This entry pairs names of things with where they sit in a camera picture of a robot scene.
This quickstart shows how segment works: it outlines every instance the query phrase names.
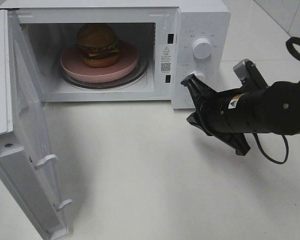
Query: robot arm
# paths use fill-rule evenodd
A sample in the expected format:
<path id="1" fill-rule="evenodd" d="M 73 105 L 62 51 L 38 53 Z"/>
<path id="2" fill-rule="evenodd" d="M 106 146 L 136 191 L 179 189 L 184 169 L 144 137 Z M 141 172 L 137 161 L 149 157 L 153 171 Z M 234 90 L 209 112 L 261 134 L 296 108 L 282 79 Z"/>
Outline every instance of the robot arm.
<path id="1" fill-rule="evenodd" d="M 292 37 L 286 44 L 289 52 L 300 60 L 300 54 L 293 47 L 293 44 L 300 45 L 300 38 Z M 233 69 L 242 83 L 240 88 L 216 92 L 194 74 L 181 82 L 188 87 L 196 110 L 187 121 L 231 146 L 240 156 L 250 150 L 244 133 L 254 135 L 261 151 L 257 133 L 283 135 L 287 158 L 288 143 L 284 135 L 300 134 L 300 81 L 277 81 L 269 87 L 256 65 L 248 59 Z"/>

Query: qr code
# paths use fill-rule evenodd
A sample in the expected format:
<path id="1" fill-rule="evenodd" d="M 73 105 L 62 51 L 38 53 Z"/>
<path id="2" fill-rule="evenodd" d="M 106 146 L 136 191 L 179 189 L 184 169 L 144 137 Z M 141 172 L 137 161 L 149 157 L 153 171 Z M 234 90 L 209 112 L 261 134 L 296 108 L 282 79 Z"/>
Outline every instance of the qr code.
<path id="1" fill-rule="evenodd" d="M 161 63 L 161 72 L 170 72 L 171 63 Z"/>

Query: open microwave door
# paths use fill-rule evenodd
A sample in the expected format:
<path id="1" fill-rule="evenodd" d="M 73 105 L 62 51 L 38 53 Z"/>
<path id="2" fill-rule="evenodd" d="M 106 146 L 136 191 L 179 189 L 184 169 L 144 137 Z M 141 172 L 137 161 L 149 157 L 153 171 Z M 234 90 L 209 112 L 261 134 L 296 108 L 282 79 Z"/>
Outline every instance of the open microwave door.
<path id="1" fill-rule="evenodd" d="M 44 240 L 68 233 L 37 78 L 18 17 L 0 10 L 0 179 Z"/>

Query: microwave control panel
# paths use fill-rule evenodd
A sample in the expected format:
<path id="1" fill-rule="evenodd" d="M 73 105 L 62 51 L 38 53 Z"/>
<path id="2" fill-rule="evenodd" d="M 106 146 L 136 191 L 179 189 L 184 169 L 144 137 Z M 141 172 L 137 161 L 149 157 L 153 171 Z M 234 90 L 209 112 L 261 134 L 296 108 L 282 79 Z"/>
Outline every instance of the microwave control panel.
<path id="1" fill-rule="evenodd" d="M 194 108 L 188 89 L 180 82 L 190 74 L 214 85 L 230 21 L 228 11 L 181 12 L 176 75 L 172 90 L 174 109 Z"/>

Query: sticker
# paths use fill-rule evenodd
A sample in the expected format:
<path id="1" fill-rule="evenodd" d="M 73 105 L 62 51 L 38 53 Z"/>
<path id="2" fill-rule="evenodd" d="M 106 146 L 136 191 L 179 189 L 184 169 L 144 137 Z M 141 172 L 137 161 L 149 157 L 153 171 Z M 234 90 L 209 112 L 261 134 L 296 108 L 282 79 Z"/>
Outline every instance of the sticker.
<path id="1" fill-rule="evenodd" d="M 237 106 L 237 103 L 238 103 L 238 101 L 239 101 L 239 98 L 240 98 L 242 95 L 244 95 L 244 93 L 235 95 L 235 96 L 230 100 L 228 109 L 235 109 L 236 106 Z"/>
<path id="2" fill-rule="evenodd" d="M 175 46 L 172 44 L 160 45 L 160 71 L 162 74 L 172 72 L 172 62 L 175 55 Z"/>

